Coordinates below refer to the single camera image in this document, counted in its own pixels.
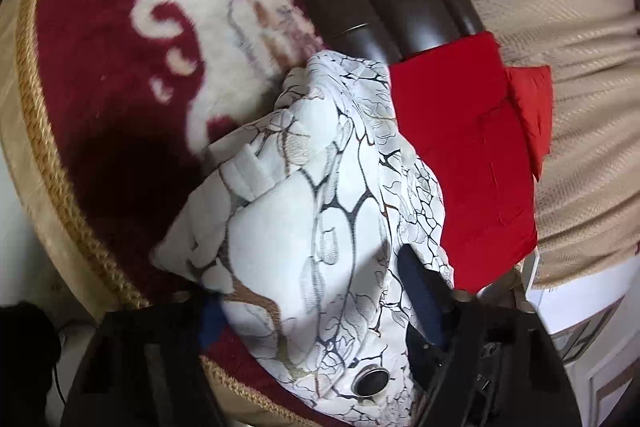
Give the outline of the beige dotted curtain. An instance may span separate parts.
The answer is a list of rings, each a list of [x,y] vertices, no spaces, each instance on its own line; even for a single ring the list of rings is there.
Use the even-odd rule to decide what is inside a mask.
[[[539,288],[639,248],[639,13],[634,0],[471,0],[512,66],[552,70],[551,153],[536,188]]]

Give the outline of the large red cushion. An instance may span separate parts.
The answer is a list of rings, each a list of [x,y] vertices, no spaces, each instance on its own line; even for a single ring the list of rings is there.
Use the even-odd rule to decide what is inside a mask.
[[[390,66],[400,133],[432,169],[454,286],[476,293],[537,244],[534,175],[506,68],[488,31]]]

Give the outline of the small red pillow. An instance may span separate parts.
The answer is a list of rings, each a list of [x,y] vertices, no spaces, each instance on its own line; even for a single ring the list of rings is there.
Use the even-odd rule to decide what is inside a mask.
[[[549,66],[507,67],[510,97],[525,131],[530,165],[540,181],[550,154],[553,124],[553,84]]]

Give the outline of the floral red beige sofa blanket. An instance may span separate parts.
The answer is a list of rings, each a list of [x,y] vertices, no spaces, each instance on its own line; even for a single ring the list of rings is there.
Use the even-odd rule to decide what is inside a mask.
[[[181,288],[149,254],[204,150],[268,113],[322,46],[298,0],[2,0],[3,153],[91,315]]]

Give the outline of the white black-patterned coat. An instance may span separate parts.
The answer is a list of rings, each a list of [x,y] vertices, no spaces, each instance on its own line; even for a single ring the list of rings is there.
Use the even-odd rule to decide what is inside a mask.
[[[390,87],[383,63],[334,51],[294,68],[269,115],[208,148],[208,176],[151,256],[221,295],[280,387],[354,426],[407,426],[418,399],[400,248],[454,278],[442,190]]]

